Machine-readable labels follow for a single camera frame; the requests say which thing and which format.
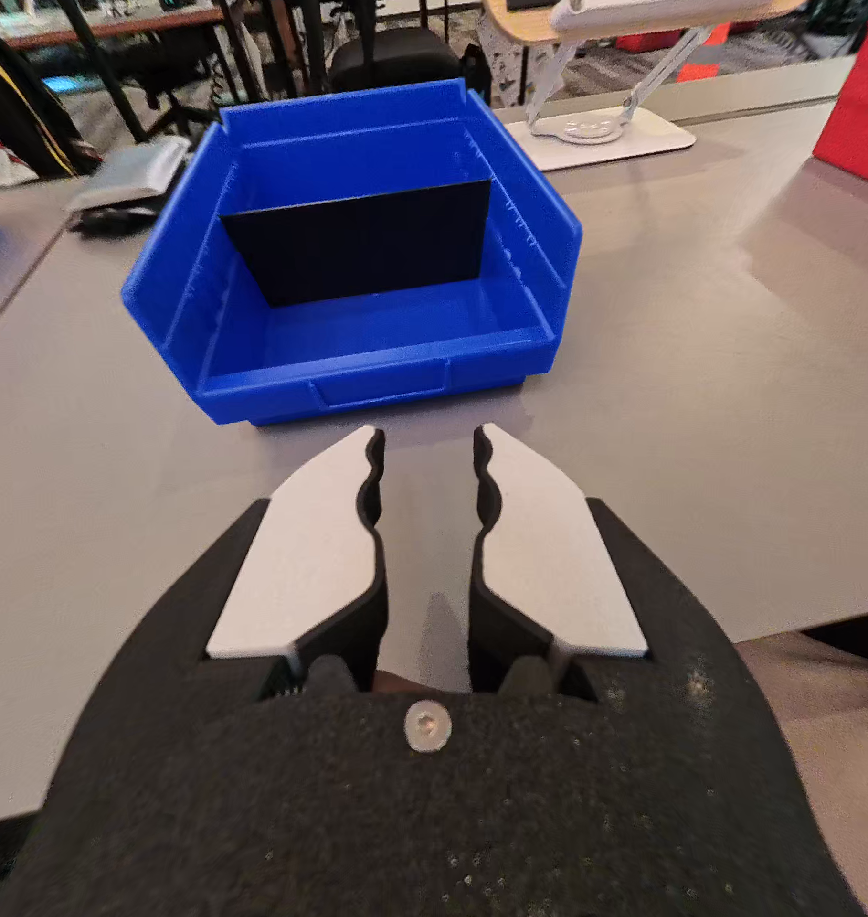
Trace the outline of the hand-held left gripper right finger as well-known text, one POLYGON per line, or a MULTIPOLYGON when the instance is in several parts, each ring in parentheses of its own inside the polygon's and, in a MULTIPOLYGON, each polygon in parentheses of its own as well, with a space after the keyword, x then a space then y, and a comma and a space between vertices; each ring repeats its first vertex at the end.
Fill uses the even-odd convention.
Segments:
POLYGON ((497 693, 520 659, 552 690, 576 659, 646 659, 649 645, 582 489, 495 423, 474 431, 470 682, 497 693))

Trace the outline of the blue plastic bin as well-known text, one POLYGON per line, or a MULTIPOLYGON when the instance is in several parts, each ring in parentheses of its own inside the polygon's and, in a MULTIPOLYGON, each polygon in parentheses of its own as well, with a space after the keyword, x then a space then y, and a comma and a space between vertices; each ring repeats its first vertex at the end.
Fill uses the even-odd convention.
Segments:
POLYGON ((228 109, 121 296, 211 420, 260 427, 547 373, 581 243, 566 202, 458 78, 228 109), (474 281, 274 308, 221 222, 483 179, 492 189, 474 281))

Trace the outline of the orange traffic cone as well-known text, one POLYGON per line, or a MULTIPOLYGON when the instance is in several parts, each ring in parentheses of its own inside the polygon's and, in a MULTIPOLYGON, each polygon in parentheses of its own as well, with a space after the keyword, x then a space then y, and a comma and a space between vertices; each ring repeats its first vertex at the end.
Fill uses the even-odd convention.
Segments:
POLYGON ((717 25, 706 40, 698 46, 681 64, 676 75, 677 84, 685 84, 714 78, 719 74, 724 60, 726 40, 731 23, 717 25))

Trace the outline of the black yellow-striped jacket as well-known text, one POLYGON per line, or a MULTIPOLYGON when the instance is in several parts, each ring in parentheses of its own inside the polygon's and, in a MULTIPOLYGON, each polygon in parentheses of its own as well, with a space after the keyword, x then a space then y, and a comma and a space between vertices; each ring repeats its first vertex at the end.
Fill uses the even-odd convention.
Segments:
POLYGON ((0 38, 1 119, 21 131, 22 156, 39 180, 89 175, 102 163, 57 96, 0 38))

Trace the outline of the grey pouch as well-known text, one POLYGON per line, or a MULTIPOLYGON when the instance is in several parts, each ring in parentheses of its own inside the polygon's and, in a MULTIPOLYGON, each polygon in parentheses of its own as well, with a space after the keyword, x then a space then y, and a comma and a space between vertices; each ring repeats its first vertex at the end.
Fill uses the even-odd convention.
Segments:
POLYGON ((190 149, 190 139, 170 135, 107 156, 70 201, 69 230, 115 238, 151 226, 182 175, 190 149))

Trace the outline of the white tablet stand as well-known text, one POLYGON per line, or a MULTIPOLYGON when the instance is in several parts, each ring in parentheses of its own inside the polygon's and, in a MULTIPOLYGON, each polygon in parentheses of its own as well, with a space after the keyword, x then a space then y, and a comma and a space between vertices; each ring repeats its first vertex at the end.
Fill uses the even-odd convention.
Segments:
POLYGON ((508 126, 510 135, 544 173, 689 149, 695 136, 648 111, 644 103, 712 31, 688 29, 621 106, 544 117, 543 106, 578 48, 574 42, 561 44, 541 72, 525 120, 508 126))

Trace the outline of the red plastic bin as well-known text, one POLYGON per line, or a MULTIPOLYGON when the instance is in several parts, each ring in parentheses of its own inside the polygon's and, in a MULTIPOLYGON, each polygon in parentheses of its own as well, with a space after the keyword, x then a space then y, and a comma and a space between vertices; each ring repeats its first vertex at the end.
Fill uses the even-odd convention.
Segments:
POLYGON ((813 156, 868 181, 868 28, 813 156))

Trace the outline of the black office chair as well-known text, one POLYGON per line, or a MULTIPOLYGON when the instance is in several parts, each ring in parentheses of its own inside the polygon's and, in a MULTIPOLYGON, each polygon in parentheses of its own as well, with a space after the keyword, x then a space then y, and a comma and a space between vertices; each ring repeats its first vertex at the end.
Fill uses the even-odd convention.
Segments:
POLYGON ((434 32, 421 27, 373 33, 372 74, 364 65, 359 39, 341 45, 328 66, 335 93, 423 84, 463 77, 461 58, 434 32))

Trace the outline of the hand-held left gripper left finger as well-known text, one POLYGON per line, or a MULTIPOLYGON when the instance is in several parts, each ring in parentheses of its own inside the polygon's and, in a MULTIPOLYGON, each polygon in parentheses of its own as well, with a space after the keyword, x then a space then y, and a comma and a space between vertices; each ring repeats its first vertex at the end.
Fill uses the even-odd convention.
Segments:
POLYGON ((388 624, 380 483, 385 434, 363 426, 292 472, 264 515, 206 646, 283 659, 296 681, 340 658, 369 691, 388 624))

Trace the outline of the black divider of blue bin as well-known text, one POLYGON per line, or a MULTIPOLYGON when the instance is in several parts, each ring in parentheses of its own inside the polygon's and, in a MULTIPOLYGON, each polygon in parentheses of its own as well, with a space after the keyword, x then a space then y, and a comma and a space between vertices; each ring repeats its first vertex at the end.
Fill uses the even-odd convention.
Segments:
POLYGON ((274 308, 476 280, 492 182, 222 214, 274 308))

